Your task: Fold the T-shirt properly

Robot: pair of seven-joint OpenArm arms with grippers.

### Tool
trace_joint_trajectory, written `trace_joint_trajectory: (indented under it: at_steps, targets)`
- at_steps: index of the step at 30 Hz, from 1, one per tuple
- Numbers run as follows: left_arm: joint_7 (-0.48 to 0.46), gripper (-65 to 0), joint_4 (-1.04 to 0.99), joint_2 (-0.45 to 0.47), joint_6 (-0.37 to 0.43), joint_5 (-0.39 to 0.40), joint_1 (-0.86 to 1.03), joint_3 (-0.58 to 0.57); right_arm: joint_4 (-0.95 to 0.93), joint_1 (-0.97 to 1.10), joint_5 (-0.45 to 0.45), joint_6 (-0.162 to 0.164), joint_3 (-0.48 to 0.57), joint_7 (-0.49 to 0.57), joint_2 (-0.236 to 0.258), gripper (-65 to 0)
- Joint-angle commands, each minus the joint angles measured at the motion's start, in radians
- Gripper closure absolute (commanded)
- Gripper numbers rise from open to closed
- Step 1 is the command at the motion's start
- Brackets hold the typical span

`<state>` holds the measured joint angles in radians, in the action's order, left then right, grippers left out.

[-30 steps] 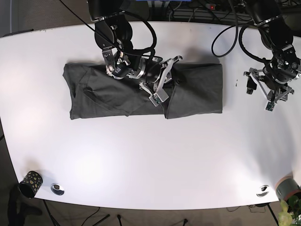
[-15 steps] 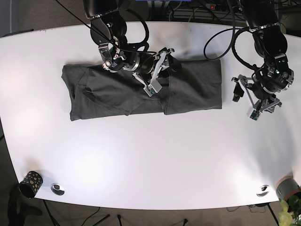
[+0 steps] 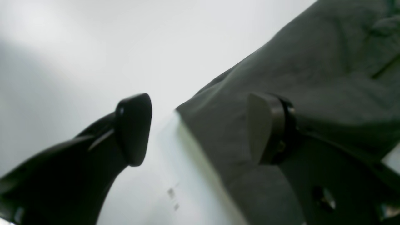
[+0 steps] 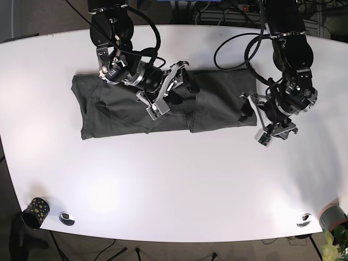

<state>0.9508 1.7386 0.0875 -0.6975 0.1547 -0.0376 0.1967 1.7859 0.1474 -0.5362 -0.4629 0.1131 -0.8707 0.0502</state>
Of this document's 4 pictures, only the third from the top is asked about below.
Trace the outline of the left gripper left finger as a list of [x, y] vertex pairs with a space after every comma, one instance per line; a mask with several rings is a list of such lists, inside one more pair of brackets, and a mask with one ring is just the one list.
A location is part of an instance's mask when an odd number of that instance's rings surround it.
[[9, 225], [95, 225], [117, 176], [145, 159], [152, 121], [146, 93], [74, 138], [43, 150], [1, 177], [1, 221]]

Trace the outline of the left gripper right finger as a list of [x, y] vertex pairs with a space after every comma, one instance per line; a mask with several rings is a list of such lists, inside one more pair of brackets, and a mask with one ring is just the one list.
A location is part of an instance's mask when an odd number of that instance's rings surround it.
[[246, 117], [253, 161], [278, 166], [307, 225], [399, 224], [399, 172], [383, 157], [300, 129], [291, 102], [274, 94], [249, 94]]

